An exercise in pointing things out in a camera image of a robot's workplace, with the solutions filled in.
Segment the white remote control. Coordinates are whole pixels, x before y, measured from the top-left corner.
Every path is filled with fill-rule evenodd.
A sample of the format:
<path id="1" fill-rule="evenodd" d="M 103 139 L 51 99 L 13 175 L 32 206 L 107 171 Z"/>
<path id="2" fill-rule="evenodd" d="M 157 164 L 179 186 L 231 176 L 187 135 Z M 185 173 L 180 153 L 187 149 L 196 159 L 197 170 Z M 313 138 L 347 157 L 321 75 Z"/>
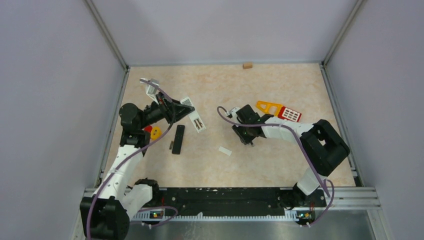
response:
<path id="1" fill-rule="evenodd" d="M 195 107 L 189 96 L 182 98 L 180 102 L 183 105 L 187 105 L 187 106 L 193 107 L 193 108 Z M 197 109 L 195 109 L 193 112 L 191 112 L 188 115 L 188 118 L 190 119 L 190 121 L 192 122 L 193 126 L 195 127 L 195 129 L 198 133 L 200 133 L 200 132 L 202 132 L 206 129 L 206 125 L 203 122 L 203 120 L 201 119 Z"/>

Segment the white battery cover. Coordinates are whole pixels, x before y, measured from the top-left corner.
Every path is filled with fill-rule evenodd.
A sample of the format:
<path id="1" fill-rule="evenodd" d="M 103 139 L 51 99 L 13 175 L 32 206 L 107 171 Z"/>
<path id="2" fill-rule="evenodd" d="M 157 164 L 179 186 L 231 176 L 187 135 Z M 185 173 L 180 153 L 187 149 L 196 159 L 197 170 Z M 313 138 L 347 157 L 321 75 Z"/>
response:
<path id="1" fill-rule="evenodd" d="M 229 149 L 227 149 L 227 148 L 225 148 L 225 147 L 222 147 L 222 146 L 220 146 L 220 147 L 218 148 L 218 150 L 219 150 L 221 153 L 223 153 L 223 154 L 225 154 L 225 155 L 227 155 L 227 156 L 231 156 L 231 154 L 232 154 L 232 151 L 231 151 L 231 150 L 229 150 Z"/>

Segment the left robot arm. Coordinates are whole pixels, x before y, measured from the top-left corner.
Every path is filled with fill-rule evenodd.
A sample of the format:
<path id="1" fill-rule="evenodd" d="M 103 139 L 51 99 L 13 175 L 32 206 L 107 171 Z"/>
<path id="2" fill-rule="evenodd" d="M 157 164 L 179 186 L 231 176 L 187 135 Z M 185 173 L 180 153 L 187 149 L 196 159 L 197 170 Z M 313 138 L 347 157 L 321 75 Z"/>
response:
<path id="1" fill-rule="evenodd" d="M 153 145 L 151 133 L 145 128 L 161 120 L 173 125 L 194 111 L 193 106 L 160 94 L 145 109 L 133 103 L 120 107 L 122 134 L 115 160 L 101 185 L 92 196 L 83 197 L 79 206 L 83 233 L 88 240 L 125 239 L 137 212 L 145 204 L 154 207 L 160 202 L 161 194 L 152 181 L 137 183 L 126 193 L 136 166 Z"/>

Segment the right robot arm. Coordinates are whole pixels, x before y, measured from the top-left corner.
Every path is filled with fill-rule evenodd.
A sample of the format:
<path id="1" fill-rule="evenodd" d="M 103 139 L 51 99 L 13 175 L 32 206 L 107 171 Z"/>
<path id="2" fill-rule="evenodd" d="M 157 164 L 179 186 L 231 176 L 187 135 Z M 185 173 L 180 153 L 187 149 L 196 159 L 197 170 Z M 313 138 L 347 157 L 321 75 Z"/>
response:
<path id="1" fill-rule="evenodd" d="M 324 119 L 300 123 L 271 114 L 260 116 L 248 104 L 242 108 L 234 107 L 226 115 L 235 120 L 232 129 L 244 145 L 252 145 L 256 138 L 264 138 L 299 146 L 309 165 L 293 187 L 293 200 L 299 206 L 307 206 L 313 200 L 313 192 L 324 185 L 328 176 L 351 152 L 335 128 Z"/>

